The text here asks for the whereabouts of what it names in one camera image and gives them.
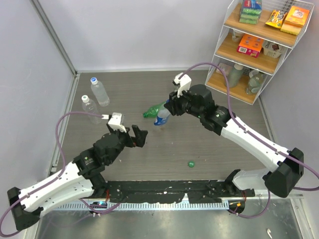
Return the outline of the pepsi bottle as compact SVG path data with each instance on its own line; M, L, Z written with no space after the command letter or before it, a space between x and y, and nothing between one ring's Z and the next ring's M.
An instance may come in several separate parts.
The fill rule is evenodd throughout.
M164 107L164 104L160 107L158 115L154 121L155 126L163 126L167 123L170 116L169 111Z

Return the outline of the green plastic bottle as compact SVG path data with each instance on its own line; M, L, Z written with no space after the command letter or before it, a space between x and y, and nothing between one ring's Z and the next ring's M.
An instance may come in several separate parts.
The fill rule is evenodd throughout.
M161 102L157 105L151 106L146 112L143 113L144 118L156 118L158 115L158 111L160 107L164 104L165 102Z

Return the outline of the green bottle cap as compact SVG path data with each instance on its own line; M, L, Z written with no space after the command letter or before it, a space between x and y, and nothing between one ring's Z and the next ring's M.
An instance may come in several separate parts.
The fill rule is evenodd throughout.
M187 165L188 165L188 167L193 168L195 166L195 162L189 161Z

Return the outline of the clear plastic bottle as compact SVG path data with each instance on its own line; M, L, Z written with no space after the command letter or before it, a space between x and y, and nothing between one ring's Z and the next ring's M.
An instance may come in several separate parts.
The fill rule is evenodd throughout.
M82 102L82 109L83 109L83 111L85 111L87 113L100 115L100 113L98 111L98 107L92 99L90 99L90 101L87 103ZM88 118L89 118L90 122L93 124L100 124L102 122L102 118L100 118L100 117L95 117L95 116L89 115Z

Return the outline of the white bottle cap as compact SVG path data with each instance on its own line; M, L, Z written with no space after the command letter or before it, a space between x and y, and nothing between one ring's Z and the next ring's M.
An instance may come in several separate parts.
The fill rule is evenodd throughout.
M87 95L83 95L83 96L81 97L81 100L82 100L83 103L87 103L87 102L90 101L90 99L89 99L89 97L88 97Z

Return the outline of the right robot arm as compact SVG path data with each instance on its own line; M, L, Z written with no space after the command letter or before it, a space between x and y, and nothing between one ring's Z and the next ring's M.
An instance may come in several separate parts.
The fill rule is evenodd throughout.
M304 173L302 151L280 147L252 130L228 108L217 105L212 93L202 84L182 91L181 95L171 92L165 108L173 116L184 113L195 116L207 130L241 146L265 166L261 170L234 170L228 177L230 181L225 184L229 196L238 196L248 189L268 189L285 198Z

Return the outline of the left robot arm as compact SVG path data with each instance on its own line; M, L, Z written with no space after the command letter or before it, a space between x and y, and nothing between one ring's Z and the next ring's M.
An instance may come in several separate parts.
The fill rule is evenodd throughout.
M143 147L148 131L133 125L134 136L110 129L93 146L82 151L73 161L43 181L25 188L8 190L11 212L18 231L36 224L53 209L73 200L102 198L106 194L107 182L101 175L125 147Z

